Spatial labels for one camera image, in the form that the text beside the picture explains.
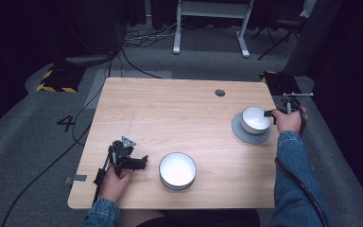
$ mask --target wooden tabletop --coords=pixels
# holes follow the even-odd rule
[[[221,89],[225,96],[217,96]],[[119,201],[124,209],[267,208],[274,206],[276,142],[241,141],[232,119],[247,107],[275,108],[265,83],[188,79],[107,79],[88,134],[68,204],[91,208],[95,176],[108,146],[126,136],[137,143],[132,158],[148,155]],[[183,191],[165,187],[159,164],[166,154],[183,152],[197,166],[194,183]]]

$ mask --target chair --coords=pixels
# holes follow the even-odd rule
[[[303,11],[303,5],[281,5],[281,4],[269,4],[268,6],[268,21],[265,27],[262,27],[255,35],[252,36],[254,39],[258,36],[261,31],[265,28],[268,30],[269,37],[272,40],[273,46],[268,49],[264,54],[262,54],[258,60],[261,60],[269,53],[272,49],[278,46],[283,41],[288,41],[291,34],[294,34],[297,39],[298,36],[296,31],[303,28],[305,24],[306,18],[300,16]],[[269,32],[269,29],[285,29],[287,30],[287,34],[279,40],[277,43],[273,41],[273,38]]]

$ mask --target hand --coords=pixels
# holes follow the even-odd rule
[[[109,166],[101,186],[101,191],[99,192],[99,198],[118,202],[125,191],[131,176],[132,172],[128,171],[121,176],[121,178],[118,178],[114,173],[113,166]]]
[[[307,110],[302,107],[302,110],[305,114],[305,119],[307,118]],[[273,110],[272,114],[276,117],[276,128],[279,133],[284,131],[295,131],[296,133],[300,132],[300,127],[302,125],[302,118],[300,112],[295,111],[290,114],[284,114],[278,110]]]

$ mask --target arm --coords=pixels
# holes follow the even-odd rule
[[[296,175],[316,198],[323,214],[331,225],[330,212],[326,206],[319,182],[312,170],[301,137],[299,113],[290,115],[278,111],[273,113],[278,119],[277,158],[281,165]],[[275,210],[271,226],[322,226],[312,203],[303,190],[279,167],[276,168]]]
[[[126,189],[131,178],[131,172],[119,179],[110,166],[105,174],[104,182],[99,192],[99,200],[96,201],[87,213],[83,224],[87,226],[119,226],[120,209],[117,201]]]

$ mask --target white metal frame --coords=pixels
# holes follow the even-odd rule
[[[252,4],[254,0],[250,0],[248,4],[228,4],[228,3],[210,3],[210,2],[190,2],[179,0],[177,14],[177,28],[175,42],[173,45],[173,53],[180,54],[182,39],[182,16],[206,16],[206,17],[225,17],[243,19],[240,31],[236,31],[238,43],[244,58],[250,56],[249,49],[244,41],[244,32],[246,31],[247,22],[249,21]]]

